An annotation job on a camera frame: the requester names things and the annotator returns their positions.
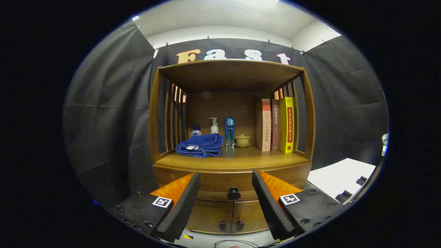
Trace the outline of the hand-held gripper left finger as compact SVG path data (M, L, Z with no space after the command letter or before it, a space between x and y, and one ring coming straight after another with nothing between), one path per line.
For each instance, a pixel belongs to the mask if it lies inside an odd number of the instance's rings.
M110 212L149 238L173 243L186 227L200 185L200 173L190 173L151 193L130 196Z

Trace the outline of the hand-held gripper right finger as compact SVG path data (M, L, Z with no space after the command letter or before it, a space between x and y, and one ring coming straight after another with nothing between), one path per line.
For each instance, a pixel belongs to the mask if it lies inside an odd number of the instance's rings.
M285 240L326 223L343 204L313 186L303 189L254 170L252 185L274 239Z

